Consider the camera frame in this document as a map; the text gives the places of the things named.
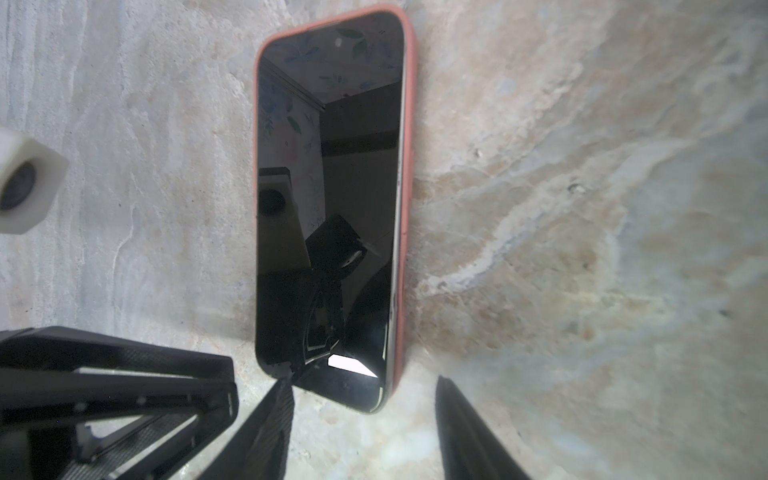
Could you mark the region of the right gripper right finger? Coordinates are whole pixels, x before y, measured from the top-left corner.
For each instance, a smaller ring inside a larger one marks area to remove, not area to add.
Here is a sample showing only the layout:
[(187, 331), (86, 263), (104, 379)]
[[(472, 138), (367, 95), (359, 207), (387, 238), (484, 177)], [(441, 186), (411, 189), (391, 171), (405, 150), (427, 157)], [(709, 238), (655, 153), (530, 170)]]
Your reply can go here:
[(440, 376), (436, 425), (446, 479), (523, 479), (518, 465), (457, 385)]

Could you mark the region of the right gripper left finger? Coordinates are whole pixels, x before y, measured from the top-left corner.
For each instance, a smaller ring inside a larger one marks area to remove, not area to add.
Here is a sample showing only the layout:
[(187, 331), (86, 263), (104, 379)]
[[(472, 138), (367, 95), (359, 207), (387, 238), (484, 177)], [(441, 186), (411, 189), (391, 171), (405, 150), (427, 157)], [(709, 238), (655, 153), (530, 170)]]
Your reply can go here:
[(290, 380), (277, 380), (199, 479), (283, 479), (294, 406)]

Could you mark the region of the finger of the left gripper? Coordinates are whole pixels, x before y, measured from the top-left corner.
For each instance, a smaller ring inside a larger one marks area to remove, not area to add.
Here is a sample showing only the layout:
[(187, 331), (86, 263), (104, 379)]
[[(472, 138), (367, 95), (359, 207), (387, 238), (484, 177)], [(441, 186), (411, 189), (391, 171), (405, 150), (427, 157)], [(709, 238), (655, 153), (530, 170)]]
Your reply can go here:
[(3, 368), (75, 371), (82, 367), (201, 379), (234, 379), (227, 356), (141, 343), (67, 327), (5, 330)]
[(238, 414), (228, 379), (1, 371), (4, 479), (167, 479)]

